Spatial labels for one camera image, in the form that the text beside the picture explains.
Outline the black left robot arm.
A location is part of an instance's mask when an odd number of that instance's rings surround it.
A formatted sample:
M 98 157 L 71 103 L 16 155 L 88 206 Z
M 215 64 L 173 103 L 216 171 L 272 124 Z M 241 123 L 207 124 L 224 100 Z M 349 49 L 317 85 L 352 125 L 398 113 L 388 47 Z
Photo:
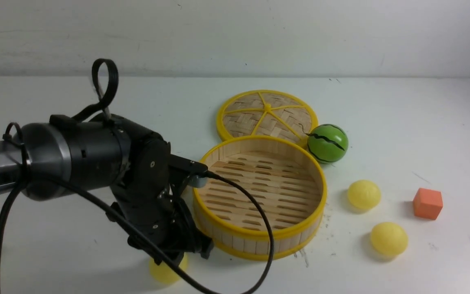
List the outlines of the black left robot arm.
M 204 186 L 207 171 L 172 154 L 159 133 L 116 115 L 88 122 L 52 115 L 49 123 L 24 125 L 0 140 L 0 194 L 20 180 L 24 195 L 35 201 L 71 195 L 53 179 L 84 191 L 108 187 L 114 214 L 175 263 L 187 252 L 207 259 L 214 247 L 182 199 L 187 186 Z

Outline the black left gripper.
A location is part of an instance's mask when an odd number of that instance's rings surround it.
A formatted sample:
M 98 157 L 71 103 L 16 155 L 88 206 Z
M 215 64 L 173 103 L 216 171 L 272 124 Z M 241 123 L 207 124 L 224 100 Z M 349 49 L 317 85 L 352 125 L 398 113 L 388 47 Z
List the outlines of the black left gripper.
M 140 156 L 111 186 L 111 208 L 175 263 L 186 252 L 208 259 L 214 242 L 197 228 L 182 197 L 187 186 L 205 185 L 207 171 L 205 164 L 180 156 Z

